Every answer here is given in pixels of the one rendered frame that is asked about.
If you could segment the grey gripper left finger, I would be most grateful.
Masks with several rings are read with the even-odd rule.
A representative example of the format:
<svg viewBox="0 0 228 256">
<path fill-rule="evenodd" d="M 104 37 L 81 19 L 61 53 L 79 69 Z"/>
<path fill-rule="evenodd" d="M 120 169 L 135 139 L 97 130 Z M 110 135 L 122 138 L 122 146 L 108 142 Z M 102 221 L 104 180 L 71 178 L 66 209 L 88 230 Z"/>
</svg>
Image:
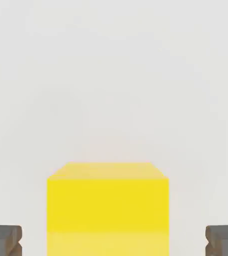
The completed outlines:
<svg viewBox="0 0 228 256">
<path fill-rule="evenodd" d="M 0 256 L 23 256 L 20 225 L 0 225 Z"/>
</svg>

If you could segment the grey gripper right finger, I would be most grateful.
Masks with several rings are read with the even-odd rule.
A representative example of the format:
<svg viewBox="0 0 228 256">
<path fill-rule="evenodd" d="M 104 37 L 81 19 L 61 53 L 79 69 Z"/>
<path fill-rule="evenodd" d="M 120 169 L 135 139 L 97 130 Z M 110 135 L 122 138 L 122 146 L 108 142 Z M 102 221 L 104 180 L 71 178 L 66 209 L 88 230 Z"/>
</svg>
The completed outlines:
<svg viewBox="0 0 228 256">
<path fill-rule="evenodd" d="M 228 256 L 228 225 L 208 225 L 205 237 L 205 256 Z"/>
</svg>

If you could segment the small yellow cube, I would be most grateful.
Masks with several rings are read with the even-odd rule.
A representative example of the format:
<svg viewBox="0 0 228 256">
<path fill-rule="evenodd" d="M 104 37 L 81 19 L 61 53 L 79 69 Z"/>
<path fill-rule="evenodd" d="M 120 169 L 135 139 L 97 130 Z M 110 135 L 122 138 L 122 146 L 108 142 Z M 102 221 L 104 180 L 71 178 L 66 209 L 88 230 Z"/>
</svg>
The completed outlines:
<svg viewBox="0 0 228 256">
<path fill-rule="evenodd" d="M 66 164 L 47 179 L 47 256 L 169 256 L 169 179 L 148 162 Z"/>
</svg>

